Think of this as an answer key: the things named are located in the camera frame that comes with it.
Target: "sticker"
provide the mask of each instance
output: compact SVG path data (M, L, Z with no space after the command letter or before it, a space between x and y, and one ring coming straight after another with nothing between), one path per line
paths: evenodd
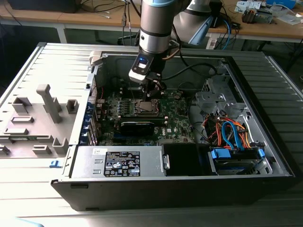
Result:
M107 148L94 148L93 155L102 155L104 152L107 152Z
M106 152L104 176L140 176L140 152Z

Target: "floor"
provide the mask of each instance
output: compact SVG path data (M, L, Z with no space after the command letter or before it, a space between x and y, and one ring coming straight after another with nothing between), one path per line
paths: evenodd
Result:
M1 25L2 36L4 37L0 43L0 69L1 81L0 81L0 94L2 94L5 88L10 84L14 76L18 73L23 63L27 60L31 52L34 50L39 42L53 42L58 43L59 37L57 32L53 28L41 28L41 27L20 27ZM121 32L108 32L92 30L78 30L68 29L67 40L73 44L111 44L117 45L117 39L121 37ZM243 45L243 40L236 40L233 45L228 45L226 49L240 50ZM245 41L243 50L254 51L259 45L259 41ZM207 44L207 38L198 46L198 48L205 48ZM197 48L192 45L185 45L189 48ZM293 44L288 46L285 43L272 42L266 44L263 48L263 52L266 55L273 56L277 63L283 68L289 62L294 47ZM303 89L303 83L300 82L299 77L303 75L302 70L303 58L299 59L297 63L288 72L288 75L297 84L300 89Z

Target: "motherboard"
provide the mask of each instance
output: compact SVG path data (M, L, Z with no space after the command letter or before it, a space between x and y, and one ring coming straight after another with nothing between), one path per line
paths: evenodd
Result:
M194 142L186 99L177 91L150 101L113 93L104 99L101 114L101 146Z

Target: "wooden desk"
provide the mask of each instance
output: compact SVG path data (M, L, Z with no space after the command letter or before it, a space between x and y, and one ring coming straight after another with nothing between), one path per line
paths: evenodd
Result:
M242 14L235 13L237 0L222 0L223 6L227 15L232 19L233 22L241 24L241 29L239 30L239 35L255 35L255 36L267 36L267 37L277 37L277 38L290 38L290 39L302 39L303 38L303 24L289 25L277 18L274 18L271 24L246 24L242 22ZM294 10L302 10L302 6L296 6ZM209 32L214 33L224 33L226 28L220 26L218 28L211 28Z
M61 12L44 12L32 10L13 10L10 5L0 0L0 19L4 24L18 25L14 18L8 13L3 4L6 4L7 9L12 15L25 26L45 26L54 27L58 31L61 43L67 43L65 37L65 29L87 29L87 30L109 30L121 31L121 20L124 7L110 10L110 14L106 14L111 18L105 18L97 13L90 13L80 9L75 14ZM110 0L94 0L94 6L98 4L110 3ZM289 25L278 19L274 19L272 24L245 24L242 23L241 14L234 13L237 0L223 0L227 14L234 22L241 24L241 30L237 35L237 39L252 39L252 40L267 40L280 42L300 42L303 38L303 25ZM114 6L123 5L121 2L114 2L108 6L101 6L98 10L109 9ZM86 3L86 9L91 9L91 2ZM140 18L137 16L133 7L130 7L131 24L134 32L140 27ZM210 37L209 43L212 40L222 37L226 33L226 28L222 25L218 28L211 28L207 36Z

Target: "blue cable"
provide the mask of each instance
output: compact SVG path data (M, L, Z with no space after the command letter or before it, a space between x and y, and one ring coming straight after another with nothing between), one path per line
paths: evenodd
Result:
M227 41L225 43L225 46L223 47L222 50L224 50L227 47L227 44L229 42L229 38L231 37L231 32L232 32L231 27L229 26L228 22L226 20L223 20L223 21L226 23L227 28L228 28L228 37L227 37Z
M232 143L229 142L229 140L226 138L226 135L225 135L225 126L226 126L227 124L230 124L230 125L232 126L232 130L233 130L233 134L234 134L234 137L235 137L235 141L236 141L237 147L238 147L240 150L244 150L244 147L242 146L241 141L239 140L239 137L238 137L237 128L236 128L236 126L235 126L232 122L224 122L224 124L222 125L222 137L223 137L223 140L225 140L225 142L226 142L232 149L234 149Z

